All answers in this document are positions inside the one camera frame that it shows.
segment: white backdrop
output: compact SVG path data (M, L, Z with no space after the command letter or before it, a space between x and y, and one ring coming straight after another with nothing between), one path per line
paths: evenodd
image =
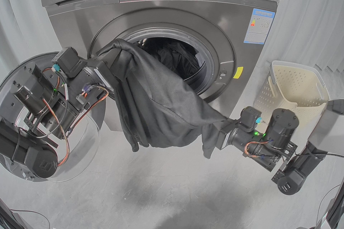
M2 74L30 56L60 50L41 0L1 3ZM343 71L343 4L344 0L281 0L257 66L279 59Z

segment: front-loading washing machine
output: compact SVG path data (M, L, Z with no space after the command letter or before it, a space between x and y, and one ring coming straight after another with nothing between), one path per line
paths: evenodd
M62 47L90 58L114 38L178 40L200 69L185 79L229 117L264 47L279 0L42 0ZM107 102L105 122L119 123Z

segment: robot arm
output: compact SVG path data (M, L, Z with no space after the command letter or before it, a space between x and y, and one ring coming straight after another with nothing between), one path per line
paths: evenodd
M21 109L25 107L28 110L24 122L29 130L20 129L15 125L16 116L6 116L3 115L4 112L0 112L0 163L17 176L21 176L23 171L30 172L33 175L30 179L32 181L43 181L52 176L61 165L54 150L57 144L49 139L49 134L39 130L38 125L42 124L49 132L63 139L60 126L68 135L80 121L78 117L82 113L87 113L91 109L92 112L99 111L101 100L107 95L112 97L112 92L118 84L111 69L115 67L120 53L120 49L103 48L97 53L97 57L85 60L80 58L73 48L66 48L43 69L38 68L34 61L18 68L9 79L11 83L3 83L0 86L0 97L2 90L10 89L10 93L21 104ZM64 89L57 89L58 85L55 86L46 77L44 73L50 69L60 76ZM100 115L95 115L100 126L104 119L104 110L102 111L99 111ZM53 113L61 120L59 123ZM222 150L228 145L234 145L245 157L252 158L268 171L272 171L280 158L285 157L286 161L272 180L284 194L294 194L324 159L324 155L315 154L325 154L327 151L319 146L315 147L314 141L310 141L302 153L306 155L292 158L297 148L290 141L299 125L296 115L290 110L276 109L265 133L255 130L261 122L260 116L261 112L247 107L243 109L238 120L225 121L219 129L216 146ZM330 131L333 124L329 123L327 128Z

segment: black cloth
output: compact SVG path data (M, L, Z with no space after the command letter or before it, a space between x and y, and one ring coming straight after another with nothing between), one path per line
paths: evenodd
M138 43L115 39L97 55L112 48L122 49L110 70L119 79L114 98L133 152L138 151L138 144L183 147L202 134L203 153L210 158L219 134L215 124L226 117Z
M193 76L200 66L192 46L172 38L148 38L141 48L183 79Z

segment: white plastic basket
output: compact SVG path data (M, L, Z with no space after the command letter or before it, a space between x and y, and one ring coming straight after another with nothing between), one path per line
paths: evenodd
M320 116L328 100L329 92L315 68L275 60L253 104L262 112L265 121L256 129L265 132L273 110L277 108L293 111L299 119L299 128L303 128Z

